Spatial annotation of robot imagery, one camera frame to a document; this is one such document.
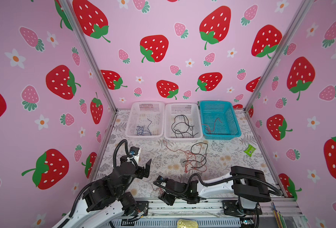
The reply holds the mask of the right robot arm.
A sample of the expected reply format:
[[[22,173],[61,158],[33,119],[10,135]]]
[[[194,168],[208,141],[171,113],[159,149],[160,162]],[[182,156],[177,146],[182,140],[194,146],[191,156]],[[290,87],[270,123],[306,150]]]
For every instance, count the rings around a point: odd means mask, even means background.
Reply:
[[[163,189],[158,198],[169,206],[176,199],[198,204],[216,195],[233,193],[238,200],[224,203],[224,213],[238,218],[258,216],[261,214],[260,202],[270,202],[271,195],[282,196],[278,188],[266,181],[264,172],[241,166],[233,166],[230,173],[211,180],[202,180],[201,175],[195,173],[186,183],[159,176],[153,184]]]

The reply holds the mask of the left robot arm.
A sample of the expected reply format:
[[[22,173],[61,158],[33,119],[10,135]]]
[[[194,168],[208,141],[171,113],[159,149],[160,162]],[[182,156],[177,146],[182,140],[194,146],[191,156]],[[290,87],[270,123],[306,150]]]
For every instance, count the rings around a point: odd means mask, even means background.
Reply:
[[[113,152],[113,171],[101,179],[88,183],[78,193],[72,209],[56,228],[99,228],[112,220],[127,216],[135,222],[147,214],[147,207],[140,205],[127,189],[135,179],[148,178],[151,161],[139,166],[140,148],[128,148],[128,141],[121,140]]]

